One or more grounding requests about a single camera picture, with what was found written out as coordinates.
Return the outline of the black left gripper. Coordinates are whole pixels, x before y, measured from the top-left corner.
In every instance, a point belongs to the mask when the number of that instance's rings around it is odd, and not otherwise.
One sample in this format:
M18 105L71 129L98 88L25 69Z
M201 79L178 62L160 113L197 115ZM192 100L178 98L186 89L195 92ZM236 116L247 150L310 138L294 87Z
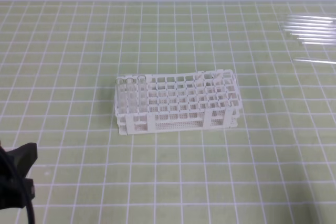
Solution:
M11 161L17 176L25 186L29 200L33 200L35 198L34 181L27 178L27 174L37 158L36 143L27 143L11 151L5 151L1 148L1 209L24 208L26 206L23 191L13 175L8 161Z

